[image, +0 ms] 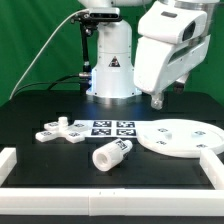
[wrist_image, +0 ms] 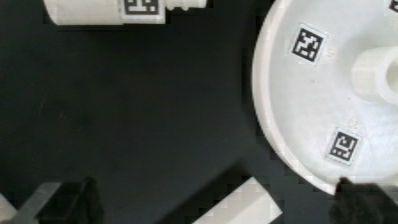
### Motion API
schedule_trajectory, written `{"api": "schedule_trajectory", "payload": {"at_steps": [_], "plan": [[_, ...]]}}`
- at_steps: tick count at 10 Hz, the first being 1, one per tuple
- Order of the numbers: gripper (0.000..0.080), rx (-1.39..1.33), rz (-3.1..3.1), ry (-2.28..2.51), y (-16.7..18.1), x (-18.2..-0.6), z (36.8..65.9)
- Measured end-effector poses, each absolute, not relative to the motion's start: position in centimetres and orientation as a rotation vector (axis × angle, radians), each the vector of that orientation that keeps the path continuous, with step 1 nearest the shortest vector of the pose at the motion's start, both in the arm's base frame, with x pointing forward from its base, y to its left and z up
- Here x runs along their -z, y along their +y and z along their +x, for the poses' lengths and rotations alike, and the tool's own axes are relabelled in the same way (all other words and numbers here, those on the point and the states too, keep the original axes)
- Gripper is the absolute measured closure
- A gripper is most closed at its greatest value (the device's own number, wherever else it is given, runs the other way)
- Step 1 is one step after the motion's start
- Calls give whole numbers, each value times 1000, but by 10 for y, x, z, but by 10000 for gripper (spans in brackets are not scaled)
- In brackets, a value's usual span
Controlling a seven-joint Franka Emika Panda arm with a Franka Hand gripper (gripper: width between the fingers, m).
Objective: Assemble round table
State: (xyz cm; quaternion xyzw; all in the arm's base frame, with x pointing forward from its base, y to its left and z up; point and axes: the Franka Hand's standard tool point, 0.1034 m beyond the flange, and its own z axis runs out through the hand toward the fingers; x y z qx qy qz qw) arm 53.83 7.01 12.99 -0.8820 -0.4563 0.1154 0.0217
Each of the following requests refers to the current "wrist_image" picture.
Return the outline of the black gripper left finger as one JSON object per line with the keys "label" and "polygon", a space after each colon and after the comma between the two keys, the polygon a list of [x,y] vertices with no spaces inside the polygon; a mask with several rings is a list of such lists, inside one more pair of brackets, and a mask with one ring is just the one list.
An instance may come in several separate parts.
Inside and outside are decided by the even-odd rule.
{"label": "black gripper left finger", "polygon": [[7,224],[104,224],[97,182],[44,182]]}

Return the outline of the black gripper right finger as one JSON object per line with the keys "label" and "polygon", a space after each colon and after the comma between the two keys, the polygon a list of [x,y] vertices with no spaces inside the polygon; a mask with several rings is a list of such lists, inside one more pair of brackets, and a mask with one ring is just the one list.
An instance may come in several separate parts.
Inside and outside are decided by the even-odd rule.
{"label": "black gripper right finger", "polygon": [[398,224],[398,187],[341,178],[328,219],[332,224]]}

